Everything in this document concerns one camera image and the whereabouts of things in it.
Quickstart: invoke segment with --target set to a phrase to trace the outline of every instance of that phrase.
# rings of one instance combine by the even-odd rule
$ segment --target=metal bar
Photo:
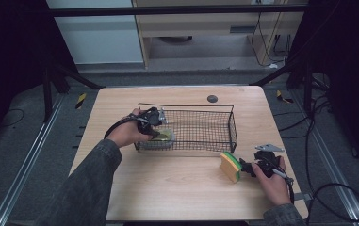
[[[136,7],[136,8],[52,8],[29,10],[24,14],[48,15],[53,17],[82,16],[124,16],[194,13],[241,13],[241,12],[297,12],[323,8],[323,5],[221,5],[221,6],[178,6],[178,7]]]
[[[297,91],[290,91],[292,96],[295,99],[295,102],[297,103],[299,109],[303,110],[302,107],[302,97]],[[306,114],[304,111],[302,111],[302,114],[304,117],[306,117]],[[341,169],[336,164],[335,160],[333,159],[332,155],[330,154],[330,151],[328,147],[326,146],[324,139],[320,135],[320,132],[318,128],[315,126],[314,130],[311,133],[313,140],[318,146],[318,153],[320,155],[320,158],[323,161],[323,164],[326,168],[326,170],[329,173],[329,176],[332,179],[332,182],[334,183],[340,183],[343,185],[348,186],[348,182],[344,176],[344,174],[341,172]],[[356,199],[355,195],[352,193],[352,191],[343,188],[343,187],[337,187],[336,188],[337,194],[340,197],[341,201],[343,202],[344,207],[347,210],[347,213],[349,214],[350,218],[358,219],[359,218],[359,201]]]
[[[11,187],[8,190],[6,197],[3,199],[2,203],[0,204],[0,226],[6,224],[9,214],[11,213],[12,208],[14,207],[15,202],[17,202],[18,197],[23,190],[24,184],[26,179],[29,176],[33,166],[35,165],[36,159],[38,158],[39,153],[41,152],[41,148],[52,128],[57,114],[60,110],[61,103],[64,99],[64,95],[59,94],[57,96],[56,102],[53,106],[54,111],[51,115],[48,122],[45,122],[41,127],[41,130],[38,133],[34,143],[32,144],[31,149],[29,150],[28,155],[24,163],[22,164],[20,170],[17,173]]]

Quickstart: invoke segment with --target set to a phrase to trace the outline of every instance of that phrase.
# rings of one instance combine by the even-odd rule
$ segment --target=black wire basket
[[[167,124],[154,129],[166,139],[135,143],[136,149],[235,151],[237,133],[233,105],[153,105],[139,104],[139,109],[152,106],[164,109]]]

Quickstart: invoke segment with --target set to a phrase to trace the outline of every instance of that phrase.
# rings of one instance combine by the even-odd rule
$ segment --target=sponge
[[[228,152],[220,155],[220,169],[236,183],[240,179],[241,164]]]

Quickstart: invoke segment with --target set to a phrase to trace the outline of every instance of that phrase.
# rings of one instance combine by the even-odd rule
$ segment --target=small round object
[[[218,97],[216,95],[209,95],[206,100],[209,102],[209,103],[215,103],[218,101]]]

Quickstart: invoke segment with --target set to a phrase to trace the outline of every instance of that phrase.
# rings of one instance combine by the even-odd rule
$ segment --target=hand
[[[140,110],[134,109],[132,113],[138,115]],[[106,138],[111,139],[121,148],[138,141],[150,140],[153,137],[151,135],[143,135],[138,131],[137,122],[129,121],[115,128]]]
[[[273,174],[270,178],[268,178],[258,165],[252,163],[252,166],[253,171],[265,192],[265,195],[274,205],[291,203],[288,195],[287,184],[281,176]],[[283,170],[286,170],[285,160],[282,156],[280,157],[279,166]]]

